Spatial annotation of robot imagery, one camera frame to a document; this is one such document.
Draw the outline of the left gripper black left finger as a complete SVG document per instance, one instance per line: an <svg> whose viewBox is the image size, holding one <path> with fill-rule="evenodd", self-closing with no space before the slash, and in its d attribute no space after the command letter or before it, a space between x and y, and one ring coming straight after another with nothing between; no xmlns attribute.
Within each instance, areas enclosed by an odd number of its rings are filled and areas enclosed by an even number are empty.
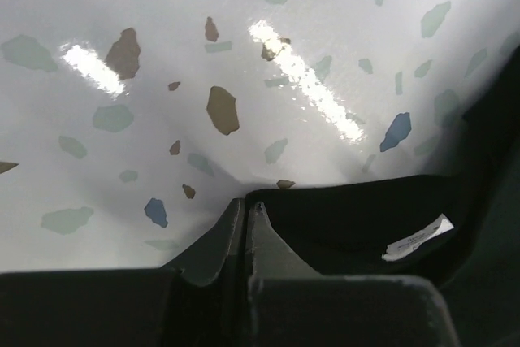
<svg viewBox="0 0 520 347"><path fill-rule="evenodd" d="M4 346L233 346L244 203L156 268L1 276Z"/></svg>

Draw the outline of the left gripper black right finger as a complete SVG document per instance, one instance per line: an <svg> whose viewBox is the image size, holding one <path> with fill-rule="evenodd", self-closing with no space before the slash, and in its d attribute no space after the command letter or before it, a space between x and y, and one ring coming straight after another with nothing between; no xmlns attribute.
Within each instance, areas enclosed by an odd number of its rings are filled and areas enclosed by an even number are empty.
<svg viewBox="0 0 520 347"><path fill-rule="evenodd" d="M458 346L434 285L411 275L319 274L249 212L246 346Z"/></svg>

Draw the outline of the black t shirt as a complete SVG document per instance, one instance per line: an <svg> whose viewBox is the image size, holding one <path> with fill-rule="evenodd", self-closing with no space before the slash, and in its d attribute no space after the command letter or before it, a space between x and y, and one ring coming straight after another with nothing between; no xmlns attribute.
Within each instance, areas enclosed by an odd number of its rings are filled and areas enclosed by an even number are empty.
<svg viewBox="0 0 520 347"><path fill-rule="evenodd" d="M463 115L451 176L251 193L275 232L321 275L411 275L439 287L468 259L496 181L519 148L519 53Z"/></svg>

